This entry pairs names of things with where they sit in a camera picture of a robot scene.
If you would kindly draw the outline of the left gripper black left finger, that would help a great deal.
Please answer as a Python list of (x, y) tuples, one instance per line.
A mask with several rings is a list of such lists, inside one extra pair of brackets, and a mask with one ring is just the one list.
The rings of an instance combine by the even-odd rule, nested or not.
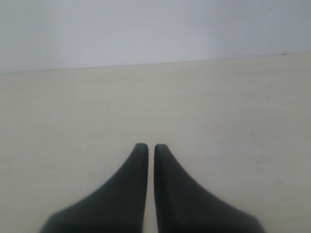
[(42, 233), (140, 233), (148, 183), (148, 146), (135, 144), (119, 170), (99, 189), (53, 214)]

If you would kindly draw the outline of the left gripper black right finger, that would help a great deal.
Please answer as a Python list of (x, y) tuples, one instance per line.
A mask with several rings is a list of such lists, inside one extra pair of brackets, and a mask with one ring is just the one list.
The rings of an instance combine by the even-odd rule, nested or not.
[(154, 197), (160, 233), (263, 233), (253, 216), (227, 204), (198, 184), (169, 147), (154, 151)]

